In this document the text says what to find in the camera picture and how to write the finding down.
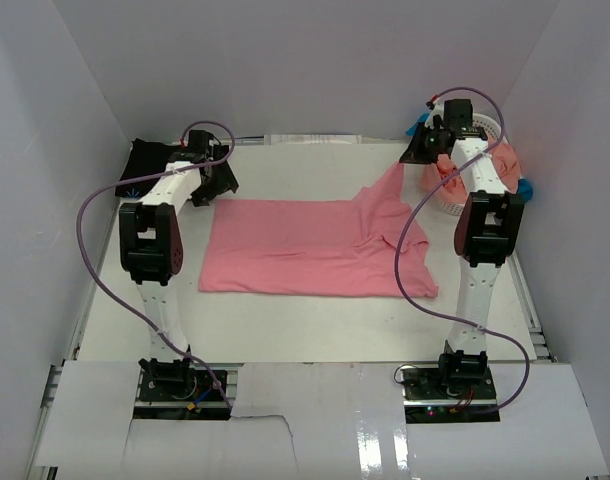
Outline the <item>pink t shirt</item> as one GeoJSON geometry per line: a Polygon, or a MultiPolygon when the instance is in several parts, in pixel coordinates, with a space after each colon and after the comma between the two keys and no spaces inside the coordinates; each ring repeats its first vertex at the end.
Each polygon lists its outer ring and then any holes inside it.
{"type": "Polygon", "coordinates": [[[217,202],[202,292],[435,298],[429,241],[401,199],[393,164],[350,200],[217,202]]]}

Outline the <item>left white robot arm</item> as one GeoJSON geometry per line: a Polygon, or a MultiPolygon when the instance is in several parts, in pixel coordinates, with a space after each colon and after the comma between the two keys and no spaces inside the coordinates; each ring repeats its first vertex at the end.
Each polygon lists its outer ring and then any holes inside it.
{"type": "Polygon", "coordinates": [[[135,282],[145,315],[154,324],[151,358],[139,364],[176,399],[190,396],[197,378],[190,369],[191,346],[181,326],[174,282],[184,262],[178,213],[186,203],[207,206],[239,188],[227,162],[230,147],[198,125],[185,129],[180,149],[172,153],[165,175],[150,191],[119,209],[121,266],[135,282]]]}

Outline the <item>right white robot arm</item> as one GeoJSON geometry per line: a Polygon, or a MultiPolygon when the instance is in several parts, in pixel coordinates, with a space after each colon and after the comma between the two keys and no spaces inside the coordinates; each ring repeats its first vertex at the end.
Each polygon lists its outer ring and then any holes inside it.
{"type": "Polygon", "coordinates": [[[438,360],[436,384],[446,397],[472,397],[491,383],[487,339],[509,337],[488,327],[495,282],[513,253],[524,201],[501,181],[492,160],[493,144],[474,123],[468,99],[428,104],[429,118],[418,124],[400,160],[431,164],[446,155],[456,166],[467,198],[454,233],[460,286],[452,330],[438,360]]]}

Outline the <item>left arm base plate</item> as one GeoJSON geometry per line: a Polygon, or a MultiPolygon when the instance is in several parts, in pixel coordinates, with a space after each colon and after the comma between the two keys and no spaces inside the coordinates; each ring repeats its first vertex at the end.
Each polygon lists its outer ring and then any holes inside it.
{"type": "Polygon", "coordinates": [[[133,418],[166,421],[228,421],[230,408],[220,389],[233,401],[237,371],[215,369],[211,376],[189,360],[141,359],[133,418]]]}

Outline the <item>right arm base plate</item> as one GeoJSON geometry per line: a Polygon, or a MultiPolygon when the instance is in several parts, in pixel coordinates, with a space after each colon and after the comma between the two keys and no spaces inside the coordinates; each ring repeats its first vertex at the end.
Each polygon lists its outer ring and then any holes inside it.
{"type": "Polygon", "coordinates": [[[400,365],[393,374],[402,387],[408,425],[497,423],[500,413],[487,410],[497,405],[496,389],[487,370],[477,384],[441,383],[437,367],[400,365]]]}

